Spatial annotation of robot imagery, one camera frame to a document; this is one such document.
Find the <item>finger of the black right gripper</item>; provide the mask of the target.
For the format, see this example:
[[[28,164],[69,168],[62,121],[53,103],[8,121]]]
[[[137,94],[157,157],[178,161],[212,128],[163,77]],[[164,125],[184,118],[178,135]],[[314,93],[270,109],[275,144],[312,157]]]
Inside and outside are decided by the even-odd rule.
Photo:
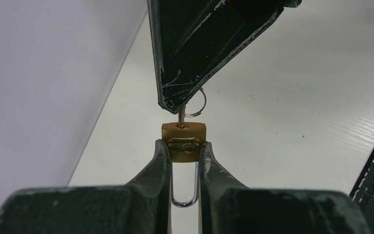
[[[149,0],[158,103],[177,114],[299,0]]]

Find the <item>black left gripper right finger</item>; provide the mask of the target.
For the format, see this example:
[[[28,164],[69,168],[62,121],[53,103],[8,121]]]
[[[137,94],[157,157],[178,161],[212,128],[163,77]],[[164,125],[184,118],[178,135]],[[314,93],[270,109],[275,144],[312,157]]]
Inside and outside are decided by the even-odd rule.
[[[359,207],[344,193],[251,189],[215,158],[210,142],[200,152],[201,234],[369,234]]]

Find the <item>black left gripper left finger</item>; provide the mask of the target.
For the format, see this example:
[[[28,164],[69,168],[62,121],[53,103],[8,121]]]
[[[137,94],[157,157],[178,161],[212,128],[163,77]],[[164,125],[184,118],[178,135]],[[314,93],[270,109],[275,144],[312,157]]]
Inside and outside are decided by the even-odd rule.
[[[0,207],[0,234],[169,234],[171,172],[159,139],[124,185],[18,190]]]

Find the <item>small silver key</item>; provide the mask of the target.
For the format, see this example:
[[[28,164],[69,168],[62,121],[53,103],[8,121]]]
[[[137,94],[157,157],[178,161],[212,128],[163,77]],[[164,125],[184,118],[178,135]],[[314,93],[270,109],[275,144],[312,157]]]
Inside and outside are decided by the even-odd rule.
[[[207,96],[206,96],[203,88],[199,89],[199,93],[201,93],[202,98],[203,98],[202,106],[199,109],[197,109],[196,111],[193,111],[192,105],[190,105],[190,104],[184,105],[181,108],[181,110],[178,112],[178,121],[177,121],[177,127],[178,128],[182,129],[182,128],[186,127],[186,124],[185,124],[185,119],[186,118],[197,117],[197,116],[201,115],[202,112],[204,111],[205,107],[207,106]]]

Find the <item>small brass padlock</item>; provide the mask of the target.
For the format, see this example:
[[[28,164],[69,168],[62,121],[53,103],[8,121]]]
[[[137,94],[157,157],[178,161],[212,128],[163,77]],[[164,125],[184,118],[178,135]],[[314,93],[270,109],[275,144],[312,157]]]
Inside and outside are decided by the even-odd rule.
[[[172,163],[194,163],[194,192],[193,198],[181,202],[174,197],[174,182],[171,179],[171,202],[179,208],[194,205],[199,198],[199,158],[202,145],[206,142],[206,125],[200,122],[170,122],[161,127],[162,140],[167,146]]]

